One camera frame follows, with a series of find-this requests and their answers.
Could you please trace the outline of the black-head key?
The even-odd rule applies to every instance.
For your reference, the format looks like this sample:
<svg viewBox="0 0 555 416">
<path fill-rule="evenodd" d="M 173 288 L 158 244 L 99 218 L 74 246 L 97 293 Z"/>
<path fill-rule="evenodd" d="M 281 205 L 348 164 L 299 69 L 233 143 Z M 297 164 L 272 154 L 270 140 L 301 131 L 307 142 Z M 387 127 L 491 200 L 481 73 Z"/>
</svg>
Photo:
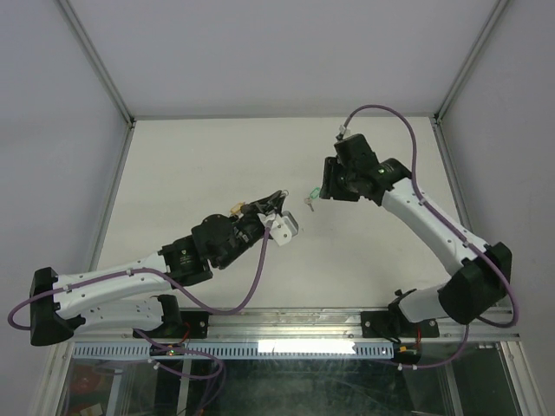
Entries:
<svg viewBox="0 0 555 416">
<path fill-rule="evenodd" d="M 311 197 L 305 198 L 305 199 L 304 199 L 304 202 L 305 202 L 305 204 L 310 208 L 310 210 L 311 210 L 312 212 L 315 211 L 315 210 L 314 210 L 314 207 L 313 207 L 313 205 L 312 205 L 312 199 L 311 199 Z"/>
</svg>

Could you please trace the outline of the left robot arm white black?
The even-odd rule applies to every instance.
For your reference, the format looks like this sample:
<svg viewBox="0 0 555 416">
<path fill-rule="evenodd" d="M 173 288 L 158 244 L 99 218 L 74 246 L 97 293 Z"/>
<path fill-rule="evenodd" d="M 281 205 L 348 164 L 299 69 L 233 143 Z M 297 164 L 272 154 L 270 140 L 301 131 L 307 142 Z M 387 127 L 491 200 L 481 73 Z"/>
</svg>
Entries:
<svg viewBox="0 0 555 416">
<path fill-rule="evenodd" d="M 107 270 L 63 275 L 36 270 L 29 291 L 29 338 L 44 347 L 98 328 L 137 328 L 168 337 L 182 317 L 170 290 L 183 290 L 212 278 L 257 242 L 289 243 L 297 224 L 283 206 L 287 191 L 241 205 L 231 215 L 212 214 L 190 235 L 154 253 Z"/>
</svg>

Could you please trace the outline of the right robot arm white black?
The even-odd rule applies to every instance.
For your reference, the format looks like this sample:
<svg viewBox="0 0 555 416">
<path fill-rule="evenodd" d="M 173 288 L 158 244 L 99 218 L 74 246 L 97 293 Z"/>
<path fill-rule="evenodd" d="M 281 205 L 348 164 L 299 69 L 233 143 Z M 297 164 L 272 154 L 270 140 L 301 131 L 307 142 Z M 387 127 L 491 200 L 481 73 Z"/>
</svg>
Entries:
<svg viewBox="0 0 555 416">
<path fill-rule="evenodd" d="M 413 186 L 413 175 L 397 159 L 379 161 L 361 134 L 341 139 L 324 161 L 322 199 L 381 206 L 401 220 L 439 259 L 449 275 L 428 289 L 396 291 L 388 305 L 388 327 L 408 335 L 420 322 L 448 317 L 468 325 L 507 296 L 513 254 L 489 244 L 452 219 Z"/>
</svg>

